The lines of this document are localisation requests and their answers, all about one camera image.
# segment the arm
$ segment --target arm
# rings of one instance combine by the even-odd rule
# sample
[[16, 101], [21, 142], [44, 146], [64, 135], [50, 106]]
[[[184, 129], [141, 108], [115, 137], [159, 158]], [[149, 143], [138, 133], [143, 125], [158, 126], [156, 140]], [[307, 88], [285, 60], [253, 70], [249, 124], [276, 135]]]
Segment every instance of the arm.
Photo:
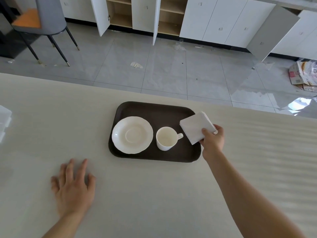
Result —
[[42, 238], [73, 238], [93, 202], [96, 178], [89, 174], [88, 186], [86, 186], [84, 178], [87, 160], [82, 162], [75, 179], [73, 164], [73, 159], [68, 165], [62, 164], [59, 177], [51, 178], [60, 219]]
[[222, 153], [224, 130], [216, 135], [203, 129], [200, 141], [229, 211], [244, 238], [304, 238], [299, 228], [247, 182]]

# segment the chair backrest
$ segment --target chair backrest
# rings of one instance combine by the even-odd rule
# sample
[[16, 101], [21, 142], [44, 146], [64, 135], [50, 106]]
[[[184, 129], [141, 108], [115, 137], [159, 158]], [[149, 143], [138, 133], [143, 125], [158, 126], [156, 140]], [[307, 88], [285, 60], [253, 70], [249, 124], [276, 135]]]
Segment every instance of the chair backrest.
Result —
[[63, 31], [66, 21], [60, 0], [36, 0], [43, 35], [53, 35]]

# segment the folded napkin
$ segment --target folded napkin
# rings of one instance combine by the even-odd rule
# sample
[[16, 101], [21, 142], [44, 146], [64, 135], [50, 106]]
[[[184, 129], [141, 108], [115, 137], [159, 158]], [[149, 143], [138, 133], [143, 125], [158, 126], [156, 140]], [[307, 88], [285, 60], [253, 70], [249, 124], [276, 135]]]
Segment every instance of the folded napkin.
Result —
[[195, 144], [204, 138], [204, 135], [201, 132], [202, 128], [206, 128], [212, 133], [217, 131], [215, 126], [208, 119], [207, 115], [202, 111], [180, 120], [179, 125], [184, 130], [184, 133], [191, 144]]

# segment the saucer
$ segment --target saucer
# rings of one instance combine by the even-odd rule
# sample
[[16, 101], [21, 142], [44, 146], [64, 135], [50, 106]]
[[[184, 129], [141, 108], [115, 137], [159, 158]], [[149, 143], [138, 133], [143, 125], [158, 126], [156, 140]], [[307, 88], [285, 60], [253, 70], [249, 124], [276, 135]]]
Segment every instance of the saucer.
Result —
[[141, 117], [130, 116], [121, 119], [113, 128], [114, 146], [126, 154], [137, 154], [145, 150], [153, 140], [153, 129]]

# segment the dark brown serving tray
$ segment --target dark brown serving tray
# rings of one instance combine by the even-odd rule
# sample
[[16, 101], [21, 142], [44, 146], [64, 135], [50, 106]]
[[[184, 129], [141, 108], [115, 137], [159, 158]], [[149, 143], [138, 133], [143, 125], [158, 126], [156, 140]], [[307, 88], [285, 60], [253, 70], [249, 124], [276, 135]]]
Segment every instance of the dark brown serving tray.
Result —
[[[119, 105], [114, 117], [113, 126], [109, 138], [110, 152], [120, 158], [164, 160], [173, 162], [193, 162], [198, 160], [201, 154], [199, 143], [191, 145], [179, 125], [180, 120], [194, 115], [194, 111], [189, 108], [141, 102], [125, 102]], [[111, 134], [114, 126], [121, 120], [129, 116], [139, 116], [147, 120], [153, 128], [153, 140], [149, 147], [138, 154], [125, 154], [119, 151], [113, 144]], [[156, 146], [156, 132], [161, 127], [171, 127], [177, 133], [183, 133], [184, 138], [178, 140], [177, 144], [168, 151], [161, 151]]]

